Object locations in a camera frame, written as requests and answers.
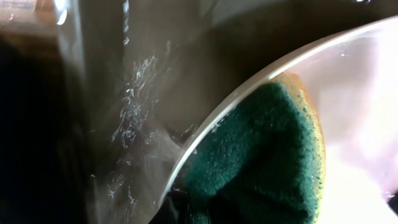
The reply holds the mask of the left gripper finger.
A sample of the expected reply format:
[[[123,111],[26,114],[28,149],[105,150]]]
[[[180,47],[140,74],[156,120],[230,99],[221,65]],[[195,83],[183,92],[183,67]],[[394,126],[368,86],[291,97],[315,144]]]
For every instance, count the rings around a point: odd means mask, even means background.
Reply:
[[[189,224],[190,211],[187,199],[186,191],[170,190],[149,224]]]

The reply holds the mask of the green and yellow sponge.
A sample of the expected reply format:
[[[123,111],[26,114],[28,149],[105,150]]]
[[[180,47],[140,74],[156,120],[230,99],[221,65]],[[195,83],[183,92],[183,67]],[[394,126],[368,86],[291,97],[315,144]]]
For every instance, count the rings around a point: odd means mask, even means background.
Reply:
[[[282,73],[198,143],[171,201],[178,223],[316,223],[324,181],[317,110],[298,75]]]

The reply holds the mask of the white plate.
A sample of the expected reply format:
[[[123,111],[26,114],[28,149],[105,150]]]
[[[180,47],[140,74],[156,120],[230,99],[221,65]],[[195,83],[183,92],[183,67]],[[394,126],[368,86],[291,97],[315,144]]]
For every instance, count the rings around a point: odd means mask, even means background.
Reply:
[[[307,44],[229,94],[187,142],[186,155],[257,87],[295,75],[318,111],[326,146],[322,223],[396,223],[397,18]]]

